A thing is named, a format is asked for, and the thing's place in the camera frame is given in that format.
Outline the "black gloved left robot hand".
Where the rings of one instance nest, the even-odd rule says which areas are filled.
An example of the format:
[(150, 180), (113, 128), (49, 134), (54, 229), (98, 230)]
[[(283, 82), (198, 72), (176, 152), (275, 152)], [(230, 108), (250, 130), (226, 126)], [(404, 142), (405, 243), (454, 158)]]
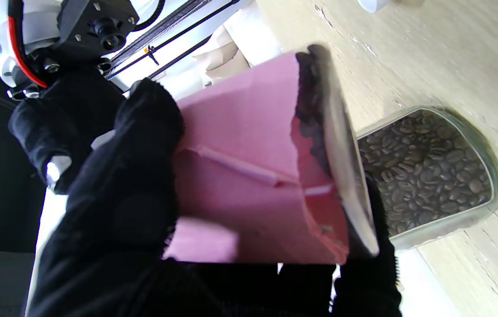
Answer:
[(379, 254), (330, 265), (189, 265), (163, 259), (179, 211), (172, 155), (184, 120), (143, 79), (115, 136), (72, 183), (39, 264), (30, 317), (400, 317), (398, 259), (366, 178)]

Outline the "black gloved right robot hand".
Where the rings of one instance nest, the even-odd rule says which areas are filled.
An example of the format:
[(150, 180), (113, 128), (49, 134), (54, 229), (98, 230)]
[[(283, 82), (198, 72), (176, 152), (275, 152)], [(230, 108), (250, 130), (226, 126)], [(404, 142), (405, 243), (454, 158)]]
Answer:
[(67, 195), (92, 152), (92, 142), (113, 129), (123, 90), (97, 70), (64, 74), (39, 98), (20, 102), (8, 129), (40, 179)]

